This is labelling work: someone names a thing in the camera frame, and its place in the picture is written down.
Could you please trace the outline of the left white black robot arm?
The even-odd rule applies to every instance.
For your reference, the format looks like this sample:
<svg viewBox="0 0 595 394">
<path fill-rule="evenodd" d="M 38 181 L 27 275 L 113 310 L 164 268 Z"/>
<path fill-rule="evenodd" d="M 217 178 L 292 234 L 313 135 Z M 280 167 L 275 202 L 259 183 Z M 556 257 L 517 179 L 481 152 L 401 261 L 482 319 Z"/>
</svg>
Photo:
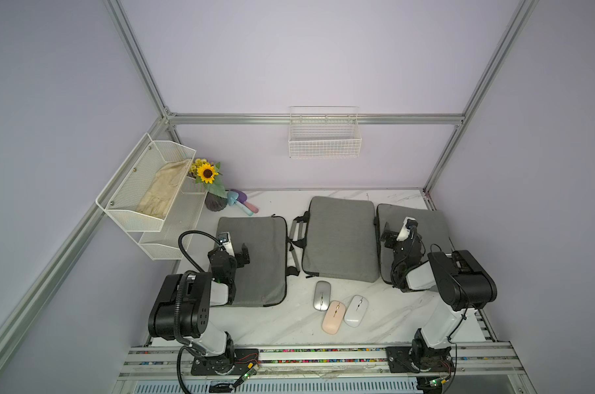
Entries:
<svg viewBox="0 0 595 394">
<path fill-rule="evenodd" d="M 183 245 L 184 238 L 191 235 L 201 235 L 215 243 L 207 255 L 210 262 L 207 269 Z M 198 230 L 181 233 L 178 246 L 193 269 L 164 279 L 148 317 L 149 335 L 179 343 L 183 351 L 194 357 L 193 369 L 203 367 L 216 374 L 228 374 L 237 363 L 233 339 L 210 321 L 210 308 L 234 302 L 236 273 L 250 264 L 249 249 L 242 244 L 235 251 L 228 232 L 213 236 Z"/>
</svg>

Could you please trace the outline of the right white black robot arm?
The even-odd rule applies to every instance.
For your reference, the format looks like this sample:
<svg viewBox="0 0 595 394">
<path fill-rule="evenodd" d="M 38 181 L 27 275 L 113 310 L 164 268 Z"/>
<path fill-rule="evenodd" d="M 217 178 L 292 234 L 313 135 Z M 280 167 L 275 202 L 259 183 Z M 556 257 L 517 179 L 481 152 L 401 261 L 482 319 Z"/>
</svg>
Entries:
<svg viewBox="0 0 595 394">
<path fill-rule="evenodd" d="M 426 324 L 416 330 L 409 351 L 411 367 L 425 371 L 448 359 L 468 314 L 495 301 L 498 290 L 471 252 L 427 252 L 418 226 L 415 218 L 406 218 L 399 231 L 384 228 L 380 242 L 393 253 L 393 287 L 401 292 L 434 289 L 441 298 Z"/>
</svg>

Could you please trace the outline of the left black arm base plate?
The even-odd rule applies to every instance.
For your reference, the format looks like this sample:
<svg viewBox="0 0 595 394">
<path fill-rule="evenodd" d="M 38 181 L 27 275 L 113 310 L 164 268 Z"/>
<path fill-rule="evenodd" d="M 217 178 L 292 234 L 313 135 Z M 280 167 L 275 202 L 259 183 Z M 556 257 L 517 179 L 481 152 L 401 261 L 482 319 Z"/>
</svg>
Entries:
<svg viewBox="0 0 595 394">
<path fill-rule="evenodd" d="M 195 358 L 189 372 L 192 376 L 228 375 L 237 376 L 245 374 L 249 364 L 256 364 L 259 360 L 260 351 L 253 348 L 236 349 L 232 356 L 223 354 L 221 356 Z"/>
</svg>

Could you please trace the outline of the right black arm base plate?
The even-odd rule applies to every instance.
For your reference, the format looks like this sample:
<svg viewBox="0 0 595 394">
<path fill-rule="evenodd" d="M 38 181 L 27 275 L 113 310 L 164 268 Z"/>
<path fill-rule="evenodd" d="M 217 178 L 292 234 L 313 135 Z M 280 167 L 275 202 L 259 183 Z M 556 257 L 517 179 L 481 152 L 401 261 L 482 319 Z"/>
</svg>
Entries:
<svg viewBox="0 0 595 394">
<path fill-rule="evenodd" d="M 453 358 L 450 356 L 451 348 L 414 349 L 411 346 L 389 346 L 385 348 L 386 360 L 391 373 L 447 373 L 454 371 Z"/>
</svg>

